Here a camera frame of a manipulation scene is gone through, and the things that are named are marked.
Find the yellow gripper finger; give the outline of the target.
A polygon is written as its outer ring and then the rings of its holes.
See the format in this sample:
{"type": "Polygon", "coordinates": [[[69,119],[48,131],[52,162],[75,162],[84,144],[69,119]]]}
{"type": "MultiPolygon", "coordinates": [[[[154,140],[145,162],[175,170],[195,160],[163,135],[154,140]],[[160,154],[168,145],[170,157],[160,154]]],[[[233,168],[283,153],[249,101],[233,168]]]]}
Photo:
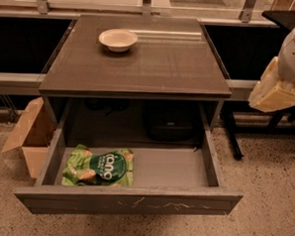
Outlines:
{"type": "Polygon", "coordinates": [[[255,88],[249,95],[248,100],[251,102],[258,102],[263,96],[276,85],[278,79],[278,58],[274,57],[261,75],[255,88]]]}
{"type": "Polygon", "coordinates": [[[278,81],[275,85],[259,81],[249,96],[249,106],[261,112],[274,112],[295,106],[295,84],[278,81]]]}

